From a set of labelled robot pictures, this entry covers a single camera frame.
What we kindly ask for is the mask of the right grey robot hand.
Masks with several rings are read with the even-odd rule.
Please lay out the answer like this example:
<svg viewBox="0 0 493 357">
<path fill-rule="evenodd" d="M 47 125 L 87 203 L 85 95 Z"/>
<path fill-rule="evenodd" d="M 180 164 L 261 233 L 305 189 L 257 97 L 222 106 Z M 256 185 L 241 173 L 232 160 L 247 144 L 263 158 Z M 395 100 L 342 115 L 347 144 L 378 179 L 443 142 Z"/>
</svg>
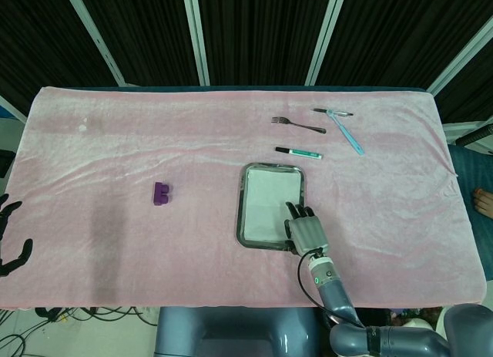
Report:
<svg viewBox="0 0 493 357">
<path fill-rule="evenodd" d="M 308 252 L 325 255 L 329 249 L 327 235 L 312 208 L 291 202 L 286 206 L 291 219 L 284 221 L 284 228 L 295 252 L 301 257 Z"/>
</svg>

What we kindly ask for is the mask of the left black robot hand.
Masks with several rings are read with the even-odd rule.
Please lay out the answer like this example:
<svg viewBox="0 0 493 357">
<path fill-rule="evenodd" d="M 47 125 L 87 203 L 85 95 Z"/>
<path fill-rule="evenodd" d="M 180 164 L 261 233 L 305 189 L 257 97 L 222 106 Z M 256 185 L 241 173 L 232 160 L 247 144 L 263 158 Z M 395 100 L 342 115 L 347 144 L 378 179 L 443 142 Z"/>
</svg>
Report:
<svg viewBox="0 0 493 357">
<path fill-rule="evenodd" d="M 14 210 L 19 209 L 22 205 L 21 201 L 16 201 L 3 207 L 2 205 L 7 202 L 8 198 L 9 194 L 7 193 L 3 193 L 1 195 L 1 241 L 3 241 L 10 216 L 12 215 Z M 24 266 L 32 255 L 32 249 L 33 240 L 29 238 L 25 240 L 21 254 L 17 258 L 5 264 L 3 263 L 3 259 L 1 259 L 1 277 L 7 277 L 13 271 Z"/>
</svg>

